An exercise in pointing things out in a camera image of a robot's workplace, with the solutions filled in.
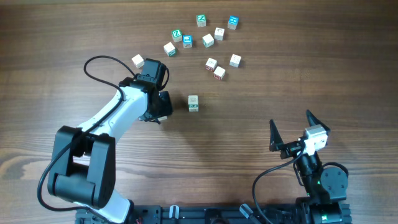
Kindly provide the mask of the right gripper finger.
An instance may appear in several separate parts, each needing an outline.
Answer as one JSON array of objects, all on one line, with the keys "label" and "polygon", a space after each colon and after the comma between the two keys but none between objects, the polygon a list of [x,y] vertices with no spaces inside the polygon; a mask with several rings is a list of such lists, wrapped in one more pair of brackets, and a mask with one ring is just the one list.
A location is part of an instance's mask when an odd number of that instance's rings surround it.
[{"label": "right gripper finger", "polygon": [[321,125],[326,132],[330,132],[330,128],[321,122],[310,110],[306,110],[307,121],[310,126]]},{"label": "right gripper finger", "polygon": [[273,119],[269,121],[270,124],[270,146],[269,150],[272,152],[281,150],[281,147],[284,145],[284,142],[279,134],[277,126]]}]

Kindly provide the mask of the white block number four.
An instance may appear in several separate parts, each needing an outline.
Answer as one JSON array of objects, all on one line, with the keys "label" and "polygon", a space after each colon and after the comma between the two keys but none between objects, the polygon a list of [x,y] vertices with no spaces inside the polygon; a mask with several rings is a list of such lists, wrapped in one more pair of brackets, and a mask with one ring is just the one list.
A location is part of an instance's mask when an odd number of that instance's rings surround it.
[{"label": "white block number four", "polygon": [[197,112],[198,111],[198,105],[197,104],[189,105],[188,106],[188,110],[189,110],[189,112]]}]

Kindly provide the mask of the yellow M block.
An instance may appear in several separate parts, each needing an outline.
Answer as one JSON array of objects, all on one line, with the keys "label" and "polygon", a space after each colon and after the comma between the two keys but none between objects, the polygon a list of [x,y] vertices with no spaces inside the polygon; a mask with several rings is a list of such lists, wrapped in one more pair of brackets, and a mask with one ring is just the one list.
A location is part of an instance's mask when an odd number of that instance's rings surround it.
[{"label": "yellow M block", "polygon": [[189,105],[197,105],[198,104],[198,96],[197,95],[189,95],[188,96],[188,104]]}]

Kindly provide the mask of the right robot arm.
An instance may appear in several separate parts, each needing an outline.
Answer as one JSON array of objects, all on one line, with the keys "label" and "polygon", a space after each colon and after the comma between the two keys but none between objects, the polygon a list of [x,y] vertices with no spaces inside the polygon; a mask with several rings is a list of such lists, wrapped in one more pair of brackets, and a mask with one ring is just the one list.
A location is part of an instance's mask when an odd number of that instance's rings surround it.
[{"label": "right robot arm", "polygon": [[306,197],[295,202],[294,221],[298,223],[351,223],[351,210],[344,204],[348,188],[348,169],[337,162],[322,163],[318,151],[327,145],[330,128],[306,111],[309,127],[303,136],[283,142],[273,120],[270,120],[270,150],[279,151],[282,159],[292,158],[299,184]]}]

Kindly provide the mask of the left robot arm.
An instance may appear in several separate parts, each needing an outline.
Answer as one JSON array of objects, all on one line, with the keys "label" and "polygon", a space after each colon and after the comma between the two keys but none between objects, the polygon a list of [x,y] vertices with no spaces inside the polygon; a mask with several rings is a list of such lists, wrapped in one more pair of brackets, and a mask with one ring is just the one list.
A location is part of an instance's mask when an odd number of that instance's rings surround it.
[{"label": "left robot arm", "polygon": [[39,203],[48,210],[42,187],[50,195],[74,203],[96,222],[142,223],[134,202],[121,196],[116,182],[116,144],[136,120],[160,123],[173,113],[165,86],[169,69],[146,59],[141,73],[133,73],[115,86],[112,100],[88,121],[73,128],[62,126],[55,135],[52,160],[37,187]]}]

